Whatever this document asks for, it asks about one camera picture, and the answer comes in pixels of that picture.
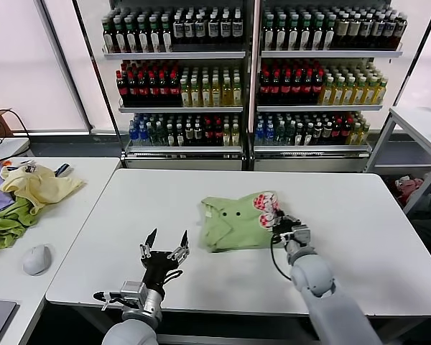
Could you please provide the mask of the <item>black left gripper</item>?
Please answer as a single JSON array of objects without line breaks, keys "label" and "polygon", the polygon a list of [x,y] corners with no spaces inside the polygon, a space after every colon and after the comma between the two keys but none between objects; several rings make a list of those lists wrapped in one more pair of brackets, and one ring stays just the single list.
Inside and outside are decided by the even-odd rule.
[{"label": "black left gripper", "polygon": [[188,230],[184,232],[180,245],[173,252],[151,252],[156,235],[157,228],[139,245],[141,263],[146,270],[142,282],[148,288],[162,288],[171,279],[179,277],[183,271],[178,269],[178,261],[184,261],[190,254]]}]

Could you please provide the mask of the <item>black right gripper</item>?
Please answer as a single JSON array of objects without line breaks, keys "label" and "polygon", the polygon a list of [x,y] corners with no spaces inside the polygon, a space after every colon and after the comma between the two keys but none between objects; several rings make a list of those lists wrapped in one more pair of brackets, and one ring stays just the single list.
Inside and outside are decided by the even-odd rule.
[{"label": "black right gripper", "polygon": [[296,225],[297,219],[295,217],[289,216],[283,211],[275,211],[272,237],[274,239],[280,239],[282,234],[290,233],[292,231],[292,227]]}]

